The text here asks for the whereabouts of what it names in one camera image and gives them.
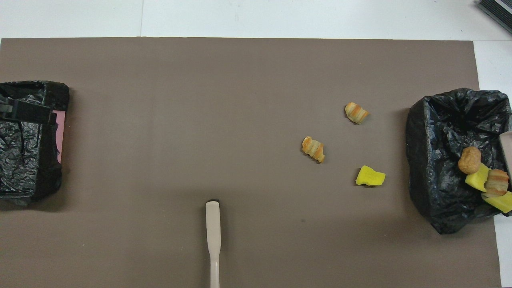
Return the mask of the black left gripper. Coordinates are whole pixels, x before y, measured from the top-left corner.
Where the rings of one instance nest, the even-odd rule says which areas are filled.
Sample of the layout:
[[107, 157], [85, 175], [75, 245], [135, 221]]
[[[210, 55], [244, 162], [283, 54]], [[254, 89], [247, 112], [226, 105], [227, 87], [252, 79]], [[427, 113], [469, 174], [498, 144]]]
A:
[[45, 107], [21, 100], [0, 97], [0, 118], [4, 122], [42, 122], [44, 125], [55, 125], [58, 113]]

